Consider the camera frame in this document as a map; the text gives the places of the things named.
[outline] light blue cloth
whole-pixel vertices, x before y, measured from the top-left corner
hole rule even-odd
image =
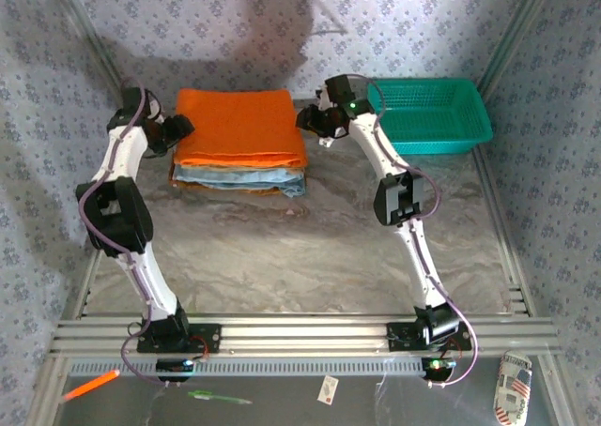
[[[201,184],[219,190],[269,190],[278,189],[289,197],[305,193],[304,172],[274,168],[261,171],[223,171],[207,167],[182,167],[176,165],[173,178],[180,182]]]

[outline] red wire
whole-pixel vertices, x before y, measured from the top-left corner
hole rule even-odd
[[[454,343],[454,344],[455,344],[455,347],[457,348],[457,351],[459,351],[459,358],[462,358],[462,357],[463,357],[463,351],[461,351],[461,346],[459,346],[459,343],[457,342],[457,340],[455,340],[454,338],[449,338],[448,342],[451,342],[451,343]],[[447,348],[447,349],[444,351],[444,354],[443,354],[443,356],[444,356],[445,354],[447,354],[447,351],[448,351],[448,350],[449,350],[449,349]]]
[[[200,335],[192,335],[190,340],[198,340],[199,342],[202,342],[204,348],[203,348],[203,355],[200,358],[207,358],[208,357],[208,345],[207,345],[207,342],[205,341],[205,339],[203,339]]]

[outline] green pen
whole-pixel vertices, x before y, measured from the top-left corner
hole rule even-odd
[[[226,403],[233,403],[233,404],[252,404],[253,403],[252,401],[243,400],[242,398],[233,398],[231,396],[214,395],[212,392],[205,391],[205,390],[189,391],[188,396],[192,396],[193,398],[195,398],[197,400],[205,400],[205,401],[210,401],[210,400],[225,401]]]

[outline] orange pen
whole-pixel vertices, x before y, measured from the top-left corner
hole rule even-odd
[[[112,370],[111,372],[103,374],[102,376],[98,376],[96,379],[93,379],[90,382],[87,382],[63,395],[63,403],[70,401],[73,398],[77,398],[78,396],[85,395],[88,391],[92,391],[95,388],[103,386],[107,382],[111,382],[113,379],[117,379],[120,374],[121,372],[119,370]]]

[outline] gray table surface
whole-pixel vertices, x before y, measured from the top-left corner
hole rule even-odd
[[[458,373],[468,362],[460,363]],[[498,368],[498,358],[481,358],[469,378],[443,389],[418,377],[341,377],[331,406],[316,400],[322,377],[196,377],[167,389],[121,377],[63,404],[54,426],[493,426]],[[70,378],[66,391],[83,382]],[[253,404],[196,400],[187,395],[195,389]],[[535,359],[527,425],[554,424]]]
[[[294,199],[170,186],[168,157],[142,162],[137,183],[153,249],[187,312],[413,313],[409,262],[372,202],[378,182],[350,139],[308,138],[307,193]],[[508,312],[499,243],[471,154],[413,157],[439,183],[424,222],[440,278],[466,312]],[[432,191],[426,192],[426,207]],[[140,312],[130,282],[103,258],[87,311]]]

